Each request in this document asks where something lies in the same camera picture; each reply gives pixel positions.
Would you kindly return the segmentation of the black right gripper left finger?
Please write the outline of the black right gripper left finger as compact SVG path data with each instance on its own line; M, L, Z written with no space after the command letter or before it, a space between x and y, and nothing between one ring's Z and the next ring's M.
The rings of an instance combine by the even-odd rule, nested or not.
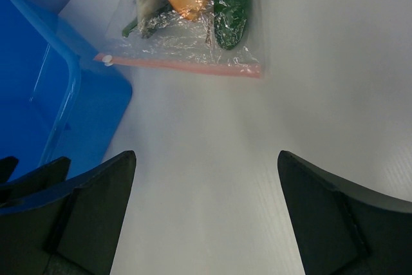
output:
M1 160L1 273L109 274L136 168L133 151L68 178L60 157L15 179Z

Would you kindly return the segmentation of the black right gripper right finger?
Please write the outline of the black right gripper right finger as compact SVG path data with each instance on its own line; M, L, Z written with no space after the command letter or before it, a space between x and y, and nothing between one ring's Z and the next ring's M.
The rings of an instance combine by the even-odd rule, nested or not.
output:
M306 274L411 274L411 202L289 151L277 168Z

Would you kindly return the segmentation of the clear zip top bag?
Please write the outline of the clear zip top bag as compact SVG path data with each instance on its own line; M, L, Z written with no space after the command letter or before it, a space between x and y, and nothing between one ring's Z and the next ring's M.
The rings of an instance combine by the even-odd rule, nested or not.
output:
M158 28L144 39L137 28L136 0L119 0L108 24L105 45L95 60L106 66L165 68L208 75L258 78L262 45L260 0L251 1L248 25L233 50L219 47L214 35L213 0L195 21L170 4Z

